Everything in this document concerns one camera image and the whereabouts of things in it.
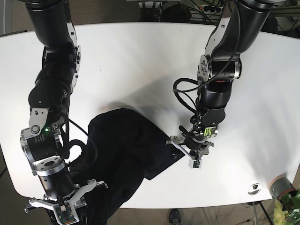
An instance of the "black cable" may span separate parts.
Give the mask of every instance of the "black cable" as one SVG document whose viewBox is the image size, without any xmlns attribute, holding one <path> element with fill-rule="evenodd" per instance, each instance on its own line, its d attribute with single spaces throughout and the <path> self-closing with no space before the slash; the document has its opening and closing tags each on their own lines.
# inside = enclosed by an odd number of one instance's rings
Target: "black cable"
<svg viewBox="0 0 300 225">
<path fill-rule="evenodd" d="M 299 20 L 297 20 L 294 24 L 293 24 L 293 26 L 290 28 L 290 30 L 289 31 L 291 31 L 293 28 L 294 28 L 294 26 L 298 23 L 300 21 L 300 19 Z"/>
<path fill-rule="evenodd" d="M 219 13 L 219 12 L 215 12 L 214 14 L 210 15 L 208 18 L 211 18 L 212 16 L 214 16 L 217 13 Z"/>
<path fill-rule="evenodd" d="M 213 22 L 210 20 L 210 18 L 208 18 L 208 16 L 203 12 L 203 10 L 200 9 L 200 8 L 198 7 L 198 5 L 197 5 L 193 0 L 191 0 L 191 2 L 194 3 L 195 6 L 197 6 L 198 9 L 193 8 L 193 7 L 189 7 L 189 8 L 192 8 L 192 9 L 198 11 L 198 12 L 201 12 L 201 13 L 203 14 L 203 16 L 206 17 L 206 18 L 209 20 L 209 22 L 211 22 L 211 24 L 213 24 Z"/>
<path fill-rule="evenodd" d="M 283 32 L 285 32 L 283 29 L 282 29 L 282 27 L 279 25 L 279 23 L 277 22 L 277 25 L 278 25 L 278 27 L 280 27 L 281 28 L 281 30 L 283 31 Z"/>
<path fill-rule="evenodd" d="M 268 219 L 268 221 L 269 221 L 270 225 L 273 225 L 273 222 L 272 222 L 272 220 L 270 219 L 270 217 L 269 217 L 269 215 L 268 215 L 267 211 L 265 210 L 265 208 L 264 208 L 264 206 L 263 206 L 262 202 L 260 202 L 259 204 L 260 204 L 260 206 L 261 206 L 261 208 L 262 208 L 262 210 L 263 210 L 264 214 L 266 215 L 266 217 L 267 217 L 267 219 Z"/>
<path fill-rule="evenodd" d="M 88 139 L 90 140 L 90 142 L 92 143 L 94 149 L 95 149 L 95 152 L 94 152 L 94 158 L 93 158 L 93 161 L 87 166 L 87 168 L 84 168 L 84 170 L 86 169 L 89 169 L 94 163 L 95 161 L 97 160 L 97 157 L 98 157 L 98 150 L 97 150 L 97 147 L 95 145 L 95 143 L 93 142 L 93 140 L 91 139 L 91 137 L 89 136 L 89 134 L 84 130 L 82 129 L 79 125 L 77 125 L 74 121 L 72 121 L 70 118 L 69 118 L 69 121 L 70 123 L 72 123 L 75 127 L 77 127 L 78 129 L 80 129 L 87 137 Z"/>
<path fill-rule="evenodd" d="M 192 84 L 196 84 L 197 85 L 197 81 L 193 80 L 193 79 L 189 79 L 189 78 L 180 78 L 178 80 L 176 80 L 173 84 L 173 89 L 177 89 L 177 85 L 181 82 L 189 82 Z M 174 93 L 175 97 L 177 98 L 177 100 L 184 106 L 186 107 L 189 111 L 191 111 L 192 113 L 196 114 L 196 110 L 194 110 L 192 107 L 190 107 L 180 96 L 179 93 Z"/>
<path fill-rule="evenodd" d="M 215 0 L 213 0 L 209 5 L 208 5 L 208 7 L 212 7 L 212 6 L 214 6 L 214 3 L 215 3 Z"/>
<path fill-rule="evenodd" d="M 222 69 L 213 77 L 213 78 L 211 78 L 210 80 L 208 80 L 207 82 L 204 82 L 204 84 L 202 84 L 202 85 L 200 85 L 200 86 L 198 86 L 198 87 L 196 87 L 196 88 L 192 88 L 192 89 L 188 89 L 188 90 L 178 90 L 178 89 L 173 89 L 173 92 L 175 92 L 175 93 L 183 93 L 183 92 L 191 92 L 191 91 L 194 91 L 194 90 L 198 90 L 198 89 L 200 89 L 200 88 L 202 88 L 203 86 L 205 86 L 206 84 L 208 84 L 208 83 L 210 83 L 210 82 L 212 82 L 212 81 L 214 81 L 226 68 L 227 68 L 227 66 L 231 63 L 231 61 L 232 61 L 232 59 L 233 59 L 233 57 L 234 57 L 234 55 L 236 54 L 236 51 L 237 51 L 237 48 L 238 48 L 238 46 L 239 46 L 239 41 L 240 41 L 240 29 L 241 29 L 241 18 L 240 18 L 240 10 L 239 10 L 239 8 L 238 8 L 238 6 L 237 6 L 237 3 L 236 3 L 236 1 L 235 0 L 232 0 L 233 2 L 234 2 L 234 4 L 235 4 L 235 7 L 236 7 L 236 9 L 237 9 L 237 15 L 238 15 L 238 18 L 239 18 L 239 32 L 238 32 L 238 38 L 237 38 L 237 41 L 236 41 L 236 45 L 235 45 L 235 47 L 234 47 L 234 50 L 233 50 L 233 52 L 232 52 L 232 54 L 231 54 L 231 57 L 229 58 L 229 60 L 227 61 L 227 63 L 222 67 Z"/>
<path fill-rule="evenodd" d="M 204 2 L 206 2 L 207 4 L 211 4 L 209 1 L 207 1 L 207 0 L 202 0 L 202 1 L 204 1 Z"/>
<path fill-rule="evenodd" d="M 192 100 L 192 98 L 187 94 L 187 93 L 183 93 L 185 96 L 188 97 L 189 100 L 191 100 L 191 102 L 193 103 L 195 109 L 196 109 L 196 117 L 197 117 L 197 126 L 199 125 L 199 113 L 198 113 L 198 110 L 197 110 L 197 106 L 195 104 L 195 102 Z"/>
<path fill-rule="evenodd" d="M 5 169 L 0 173 L 0 179 L 1 179 L 1 177 L 3 176 L 3 174 L 6 172 L 6 170 L 8 170 L 7 167 L 5 167 Z"/>
<path fill-rule="evenodd" d="M 59 106 L 56 105 L 55 100 L 54 100 L 54 97 L 53 97 L 52 93 L 50 92 L 50 87 L 49 87 L 49 85 L 48 85 L 48 81 L 47 81 L 46 76 L 45 76 L 45 74 L 44 74 L 43 68 L 42 68 L 42 74 L 43 74 L 43 77 L 44 77 L 44 80 L 45 80 L 45 83 L 46 83 L 46 87 L 47 87 L 47 89 L 48 89 L 48 92 L 49 92 L 49 94 L 50 94 L 50 97 L 51 97 L 51 99 L 52 99 L 52 101 L 53 101 L 53 104 L 56 106 L 57 110 L 58 110 L 59 113 L 61 114 L 61 110 L 60 110 Z M 63 116 L 64 116 L 64 118 L 66 119 L 66 132 L 69 131 L 69 125 L 67 125 L 67 123 L 69 123 L 69 121 L 70 121 L 73 125 L 75 125 L 78 129 L 80 129 L 80 130 L 88 137 L 88 139 L 89 139 L 89 140 L 92 142 L 92 144 L 93 144 L 95 157 L 94 157 L 92 163 L 91 163 L 91 164 L 88 164 L 88 165 L 86 166 L 86 168 L 83 168 L 83 169 L 81 168 L 81 169 L 80 169 L 80 172 L 83 171 L 83 170 L 89 169 L 89 168 L 95 163 L 95 161 L 96 161 L 96 159 L 97 159 L 97 157 L 98 157 L 98 150 L 97 150 L 97 148 L 96 148 L 94 142 L 92 141 L 91 137 L 88 135 L 88 133 L 87 133 L 85 130 L 83 130 L 79 125 L 77 125 L 75 122 L 73 122 L 72 120 L 70 120 L 67 113 L 66 113 L 65 115 L 63 115 Z"/>
<path fill-rule="evenodd" d="M 203 10 L 201 10 L 201 9 L 196 9 L 196 8 L 193 8 L 193 7 L 190 7 L 189 6 L 189 8 L 191 8 L 191 9 L 193 9 L 193 10 L 196 10 L 197 12 L 199 12 L 199 13 L 201 13 L 202 15 L 203 15 L 203 22 L 206 22 L 206 19 L 208 19 L 209 20 L 209 22 L 211 23 L 211 24 L 213 24 L 213 22 L 210 20 L 210 18 L 203 12 Z"/>
</svg>

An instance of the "electrical cable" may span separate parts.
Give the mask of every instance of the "electrical cable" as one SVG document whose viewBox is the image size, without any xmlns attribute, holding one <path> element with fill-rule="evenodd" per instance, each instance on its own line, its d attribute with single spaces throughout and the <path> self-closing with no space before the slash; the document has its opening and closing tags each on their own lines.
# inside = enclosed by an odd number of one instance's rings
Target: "electrical cable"
<svg viewBox="0 0 300 225">
<path fill-rule="evenodd" d="M 48 81 L 47 81 L 46 76 L 45 76 L 45 73 L 44 73 L 44 68 L 42 68 L 42 74 L 43 74 L 43 78 L 44 78 L 45 83 L 46 83 L 47 90 L 48 90 L 48 92 L 49 92 L 49 94 L 50 94 L 50 97 L 51 97 L 51 99 L 52 99 L 52 101 L 53 101 L 53 104 L 54 104 L 55 107 L 57 108 L 58 112 L 61 113 L 61 110 L 60 110 L 59 106 L 56 105 L 55 100 L 54 100 L 54 97 L 53 97 L 53 95 L 52 95 L 52 93 L 51 93 L 51 91 L 50 91 L 49 84 L 48 84 Z M 84 170 L 86 170 L 86 169 L 89 169 L 89 168 L 95 163 L 95 161 L 96 161 L 96 159 L 97 159 L 97 157 L 98 157 L 98 150 L 97 150 L 97 148 L 96 148 L 94 142 L 92 141 L 91 137 L 88 135 L 88 133 L 87 133 L 85 130 L 83 130 L 79 125 L 77 125 L 75 122 L 73 122 L 72 120 L 69 119 L 68 113 L 66 113 L 65 115 L 63 115 L 63 117 L 66 119 L 66 132 L 68 132 L 68 130 L 69 130 L 69 125 L 67 125 L 67 123 L 69 123 L 69 121 L 70 121 L 74 126 L 76 126 L 78 129 L 80 129 L 80 130 L 88 137 L 88 139 L 91 141 L 91 143 L 92 143 L 92 145 L 93 145 L 93 147 L 94 147 L 94 158 L 93 158 L 93 161 L 92 161 L 91 164 L 88 164 L 88 165 L 86 166 L 86 168 L 80 168 L 79 172 L 84 171 Z"/>
<path fill-rule="evenodd" d="M 198 87 L 196 87 L 196 88 L 192 88 L 192 89 L 188 89 L 188 90 L 178 90 L 178 89 L 174 89 L 173 88 L 173 92 L 175 92 L 175 93 L 183 93 L 183 92 L 191 92 L 191 91 L 194 91 L 194 90 L 198 90 L 198 89 L 200 89 L 200 88 L 202 88 L 203 86 L 205 86 L 206 84 L 208 84 L 208 83 L 210 83 L 210 82 L 212 82 L 212 81 L 214 81 L 226 68 L 227 68 L 227 66 L 231 63 L 231 61 L 232 61 L 232 59 L 233 59 L 233 57 L 235 56 L 235 54 L 236 54 L 236 51 L 237 51 L 237 48 L 238 48 L 238 46 L 239 46 L 239 41 L 240 41 L 240 30 L 241 30 L 241 17 L 240 17 L 240 10 L 239 10 L 239 8 L 238 8 L 238 6 L 237 6 L 237 3 L 236 3 L 236 1 L 235 0 L 230 0 L 230 1 L 233 1 L 234 2 L 234 4 L 235 4 L 235 7 L 236 7 L 236 9 L 237 9 L 237 15 L 238 15 L 238 19 L 239 19 L 239 29 L 238 29 L 238 37 L 237 37 L 237 41 L 236 41 L 236 45 L 235 45 L 235 47 L 234 47 L 234 50 L 233 50 L 233 52 L 232 52 L 232 54 L 231 54 L 231 57 L 229 58 L 229 60 L 227 61 L 227 63 L 222 67 L 222 69 L 213 77 L 213 78 L 211 78 L 210 80 L 208 80 L 207 82 L 204 82 L 203 84 L 201 84 L 201 85 L 199 85 Z"/>
<path fill-rule="evenodd" d="M 206 19 L 208 19 L 209 22 L 211 22 L 211 24 L 213 24 L 213 22 L 212 22 L 212 21 L 210 20 L 210 18 L 203 12 L 203 10 L 200 9 L 200 8 L 198 7 L 198 5 L 197 5 L 193 0 L 191 0 L 191 2 L 193 2 L 193 3 L 195 4 L 195 6 L 197 6 L 198 9 L 197 9 L 197 8 L 193 8 L 193 7 L 189 7 L 189 8 L 194 9 L 194 10 L 200 12 L 200 13 L 203 15 L 203 17 L 205 17 Z"/>
<path fill-rule="evenodd" d="M 3 174 L 8 170 L 7 166 L 4 168 L 4 170 L 0 173 L 0 179 L 3 176 Z"/>
<path fill-rule="evenodd" d="M 211 14 L 208 18 L 211 18 L 212 16 L 214 16 L 217 13 L 220 13 L 220 12 L 215 12 L 214 14 Z"/>
<path fill-rule="evenodd" d="M 197 12 L 199 12 L 200 14 L 202 14 L 203 15 L 203 22 L 206 22 L 206 19 L 208 19 L 209 20 L 209 22 L 211 23 L 211 24 L 213 24 L 213 22 L 210 20 L 210 18 L 203 12 L 203 10 L 201 10 L 201 9 L 196 9 L 196 8 L 193 8 L 193 7 L 190 7 L 189 6 L 189 8 L 191 8 L 191 9 L 193 9 L 193 10 L 195 10 L 195 11 L 197 11 Z"/>
<path fill-rule="evenodd" d="M 293 24 L 293 26 L 289 29 L 289 31 L 291 31 L 291 30 L 294 28 L 294 26 L 295 26 L 299 21 L 300 21 L 300 19 L 297 20 L 297 21 Z"/>
<path fill-rule="evenodd" d="M 204 1 L 204 2 L 206 2 L 207 4 L 211 4 L 209 1 L 207 1 L 207 0 L 202 0 L 202 1 Z"/>
<path fill-rule="evenodd" d="M 280 27 L 281 28 L 281 30 L 283 31 L 283 32 L 285 32 L 283 29 L 282 29 L 282 27 L 279 25 L 279 23 L 277 22 L 277 25 L 278 25 L 278 27 Z"/>
<path fill-rule="evenodd" d="M 189 100 L 191 100 L 191 102 L 193 103 L 193 105 L 196 109 L 197 125 L 199 125 L 199 113 L 198 113 L 198 109 L 197 109 L 197 106 L 196 106 L 195 102 L 192 100 L 192 98 L 187 93 L 183 93 L 183 94 L 185 96 L 187 96 L 189 98 Z"/>
</svg>

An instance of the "power strip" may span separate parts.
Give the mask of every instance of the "power strip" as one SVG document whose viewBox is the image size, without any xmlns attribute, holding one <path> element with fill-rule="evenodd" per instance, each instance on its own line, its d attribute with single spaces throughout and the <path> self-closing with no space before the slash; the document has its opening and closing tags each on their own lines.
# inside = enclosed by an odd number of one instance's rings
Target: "power strip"
<svg viewBox="0 0 300 225">
<path fill-rule="evenodd" d="M 222 13 L 223 7 L 221 6 L 208 6 L 208 5 L 197 5 L 198 8 L 195 6 L 195 9 L 203 11 L 205 14 L 212 15 L 220 15 Z"/>
</svg>

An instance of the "green leaf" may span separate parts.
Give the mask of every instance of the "green leaf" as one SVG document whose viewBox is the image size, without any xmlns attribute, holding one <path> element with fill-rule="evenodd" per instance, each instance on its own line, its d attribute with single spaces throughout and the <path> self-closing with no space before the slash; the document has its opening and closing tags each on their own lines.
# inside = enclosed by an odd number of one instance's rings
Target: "green leaf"
<svg viewBox="0 0 300 225">
<path fill-rule="evenodd" d="M 291 212 L 289 218 L 292 220 L 292 221 L 296 221 L 298 219 L 300 219 L 300 210 L 299 209 L 295 209 Z"/>
<path fill-rule="evenodd" d="M 286 221 L 284 221 L 283 224 L 284 224 L 284 225 L 293 225 L 293 223 L 291 223 L 291 222 L 286 222 Z"/>
<path fill-rule="evenodd" d="M 276 209 L 282 210 L 282 204 L 281 204 L 281 202 L 278 201 L 277 199 L 274 199 L 274 201 L 275 201 L 275 207 L 276 207 Z"/>
<path fill-rule="evenodd" d="M 274 218 L 277 220 L 278 223 L 282 223 L 285 220 L 285 214 L 281 209 L 275 208 Z"/>
<path fill-rule="evenodd" d="M 294 203 L 294 206 L 298 209 L 300 209 L 300 194 L 296 195 L 293 199 L 292 202 Z"/>
<path fill-rule="evenodd" d="M 299 224 L 300 224 L 300 219 L 293 222 L 293 225 L 299 225 Z"/>
<path fill-rule="evenodd" d="M 292 200 L 292 196 L 290 194 L 284 194 L 281 198 L 282 204 L 288 204 Z"/>
</svg>

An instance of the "dark fabric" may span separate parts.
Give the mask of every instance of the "dark fabric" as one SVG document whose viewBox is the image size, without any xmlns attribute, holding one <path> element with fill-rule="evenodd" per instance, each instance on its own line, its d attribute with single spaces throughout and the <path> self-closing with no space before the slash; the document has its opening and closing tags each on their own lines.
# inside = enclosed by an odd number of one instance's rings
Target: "dark fabric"
<svg viewBox="0 0 300 225">
<path fill-rule="evenodd" d="M 97 146 L 92 168 L 74 177 L 85 185 L 88 179 L 104 180 L 108 189 L 97 187 L 85 195 L 88 224 L 105 225 L 107 219 L 135 193 L 144 178 L 151 180 L 183 157 L 171 158 L 165 142 L 169 137 L 148 119 L 129 109 L 118 109 L 95 117 L 89 135 Z M 88 141 L 90 159 L 93 147 Z"/>
</svg>

